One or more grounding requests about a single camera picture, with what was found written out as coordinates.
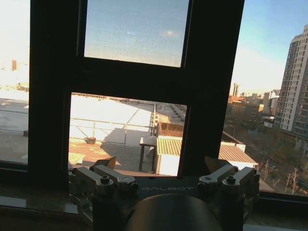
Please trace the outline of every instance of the metal bracket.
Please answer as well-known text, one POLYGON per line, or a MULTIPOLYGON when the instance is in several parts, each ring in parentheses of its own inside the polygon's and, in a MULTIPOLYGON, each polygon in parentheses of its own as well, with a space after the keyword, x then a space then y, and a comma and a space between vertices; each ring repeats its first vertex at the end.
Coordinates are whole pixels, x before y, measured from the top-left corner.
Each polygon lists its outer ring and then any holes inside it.
POLYGON ((225 165, 210 175, 201 176, 199 178, 199 188, 207 194, 213 194, 216 192, 218 185, 225 179, 228 175, 234 174, 237 171, 237 167, 232 165, 225 165))

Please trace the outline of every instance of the high-rise building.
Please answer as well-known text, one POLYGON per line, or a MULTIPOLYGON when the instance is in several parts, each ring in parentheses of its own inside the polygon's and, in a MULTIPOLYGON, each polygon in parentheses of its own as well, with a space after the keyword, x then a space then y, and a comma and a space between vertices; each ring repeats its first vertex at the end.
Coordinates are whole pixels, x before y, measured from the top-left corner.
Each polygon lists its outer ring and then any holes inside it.
POLYGON ((239 93, 239 86, 237 83, 234 83, 234 86, 233 86, 233 94, 232 96, 237 96, 238 93, 239 93))
POLYGON ((275 126, 308 136, 308 25, 293 37, 285 65, 275 126))

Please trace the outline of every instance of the glass pane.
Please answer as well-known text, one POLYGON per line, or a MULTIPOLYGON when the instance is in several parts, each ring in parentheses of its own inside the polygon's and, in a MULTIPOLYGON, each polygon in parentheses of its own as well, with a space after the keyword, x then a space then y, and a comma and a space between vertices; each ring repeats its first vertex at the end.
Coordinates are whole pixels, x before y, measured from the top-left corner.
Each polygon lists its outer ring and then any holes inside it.
POLYGON ((185 105, 72 93, 68 167, 103 160, 125 174, 176 176, 185 115, 185 105))
POLYGON ((30 0, 0 1, 0 161, 27 164, 30 0))
POLYGON ((307 8, 244 5, 219 157, 257 168, 263 191, 308 193, 307 8))
POLYGON ((180 67, 189 0, 88 0, 85 57, 180 67))

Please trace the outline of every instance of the table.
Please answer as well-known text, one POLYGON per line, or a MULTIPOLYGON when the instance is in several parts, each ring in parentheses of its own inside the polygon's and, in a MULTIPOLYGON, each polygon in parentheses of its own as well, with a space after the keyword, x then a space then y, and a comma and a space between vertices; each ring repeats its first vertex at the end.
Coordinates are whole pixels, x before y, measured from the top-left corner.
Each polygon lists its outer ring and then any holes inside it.
POLYGON ((141 152, 140 152, 140 161, 139 161, 139 171, 142 171, 144 147, 154 147, 154 153, 153 153, 153 158, 152 158, 152 172, 154 172, 154 163, 155 163, 156 146, 157 146, 156 140, 157 140, 156 136, 150 136, 148 138, 141 137, 141 139, 140 139, 141 152))

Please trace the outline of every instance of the rooftop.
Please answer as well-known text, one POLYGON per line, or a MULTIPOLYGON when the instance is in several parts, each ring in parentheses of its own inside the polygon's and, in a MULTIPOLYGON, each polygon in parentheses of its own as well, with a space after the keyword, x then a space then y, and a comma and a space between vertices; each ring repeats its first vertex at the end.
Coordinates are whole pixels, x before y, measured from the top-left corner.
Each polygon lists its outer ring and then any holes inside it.
POLYGON ((244 163, 258 164, 250 158, 245 152, 236 146, 220 145, 219 157, 220 160, 236 161, 244 163))

